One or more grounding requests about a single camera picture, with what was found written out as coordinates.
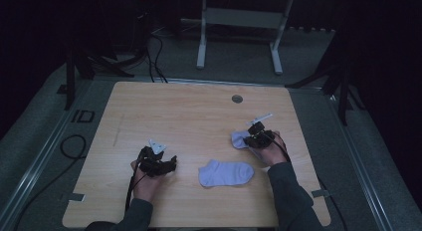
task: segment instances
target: person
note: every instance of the person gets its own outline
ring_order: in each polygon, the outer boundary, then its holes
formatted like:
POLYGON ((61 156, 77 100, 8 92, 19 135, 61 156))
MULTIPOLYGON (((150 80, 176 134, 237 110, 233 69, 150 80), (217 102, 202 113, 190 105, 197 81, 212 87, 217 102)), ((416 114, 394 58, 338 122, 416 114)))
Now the person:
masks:
MULTIPOLYGON (((280 133, 274 131, 275 142, 282 146, 284 150, 286 145, 280 133)), ((274 193, 274 202, 279 218, 279 230, 323 230, 313 210, 314 202, 307 192, 298 184, 293 166, 283 155, 281 149, 271 143, 268 147, 258 149, 262 159, 270 167, 268 176, 274 193)), ((148 228, 152 215, 151 201, 154 194, 161 185, 165 175, 149 177, 144 176, 142 172, 137 172, 135 180, 139 183, 133 188, 133 199, 123 219, 118 224, 103 223, 104 229, 86 229, 92 230, 111 230, 111 231, 144 231, 148 228)))

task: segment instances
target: sleeve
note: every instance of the sleeve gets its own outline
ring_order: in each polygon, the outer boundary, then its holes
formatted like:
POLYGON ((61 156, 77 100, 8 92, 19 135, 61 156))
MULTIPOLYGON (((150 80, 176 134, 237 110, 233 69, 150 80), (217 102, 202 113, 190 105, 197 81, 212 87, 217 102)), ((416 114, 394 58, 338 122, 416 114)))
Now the sleeve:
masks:
POLYGON ((145 231, 152 216, 152 204, 142 199, 132 199, 123 219, 111 231, 145 231))
POLYGON ((269 169, 268 175, 280 230, 323 230, 312 209, 314 202, 298 184, 292 164, 275 164, 269 169))

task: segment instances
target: white metal stand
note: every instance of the white metal stand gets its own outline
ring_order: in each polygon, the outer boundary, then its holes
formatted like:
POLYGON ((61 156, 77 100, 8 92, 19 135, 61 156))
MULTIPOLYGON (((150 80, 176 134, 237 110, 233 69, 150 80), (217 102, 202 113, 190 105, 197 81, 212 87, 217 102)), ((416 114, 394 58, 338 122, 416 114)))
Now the white metal stand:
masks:
POLYGON ((288 0, 284 13, 231 10, 207 7, 207 0, 202 0, 201 41, 199 43, 198 61, 196 67, 205 67, 205 54, 207 49, 206 28, 207 24, 221 24, 255 28, 277 29, 274 42, 270 43, 270 52, 273 58, 274 71, 280 75, 283 72, 279 56, 279 45, 286 28, 293 0, 288 0))

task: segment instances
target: light wood table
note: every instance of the light wood table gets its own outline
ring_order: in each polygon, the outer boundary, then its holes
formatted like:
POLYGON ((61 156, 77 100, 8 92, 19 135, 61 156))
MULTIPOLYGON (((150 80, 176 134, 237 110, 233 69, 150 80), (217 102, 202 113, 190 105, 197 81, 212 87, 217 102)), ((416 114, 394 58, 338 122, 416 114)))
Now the light wood table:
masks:
MULTIPOLYGON (((163 160, 177 155, 153 201, 150 227, 275 227, 266 165, 249 149, 236 149, 231 132, 246 130, 247 121, 272 113, 266 129, 279 130, 300 185, 311 195, 317 176, 289 92, 253 86, 148 84, 115 85, 75 188, 83 202, 71 201, 63 218, 67 227, 93 221, 118 222, 124 213, 130 163, 148 140, 167 145, 163 160), (239 95, 243 101, 232 102, 239 95), (210 159, 245 161, 255 174, 240 186, 204 188, 198 168, 210 159)), ((330 223, 323 197, 314 198, 322 225, 330 223)))

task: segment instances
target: metal leg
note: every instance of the metal leg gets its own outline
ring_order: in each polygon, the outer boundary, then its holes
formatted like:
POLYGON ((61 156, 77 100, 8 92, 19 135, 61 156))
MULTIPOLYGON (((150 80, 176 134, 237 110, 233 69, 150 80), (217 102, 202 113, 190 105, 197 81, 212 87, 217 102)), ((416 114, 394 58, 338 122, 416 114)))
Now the metal leg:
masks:
POLYGON ((289 13, 292 8, 292 4, 293 4, 293 0, 288 0, 285 13, 283 14, 280 20, 280 26, 277 31, 276 40, 270 43, 270 51, 271 51, 271 56, 273 58, 274 72, 277 75, 280 75, 283 73, 282 63, 280 62, 279 45, 280 45, 280 41, 282 40, 283 32, 285 31, 285 28, 286 28, 286 23, 289 18, 289 13))
POLYGON ((205 67, 205 52, 207 49, 207 38, 205 36, 207 28, 207 0, 202 0, 202 19, 201 19, 201 41, 199 42, 198 61, 196 62, 197 69, 205 67))

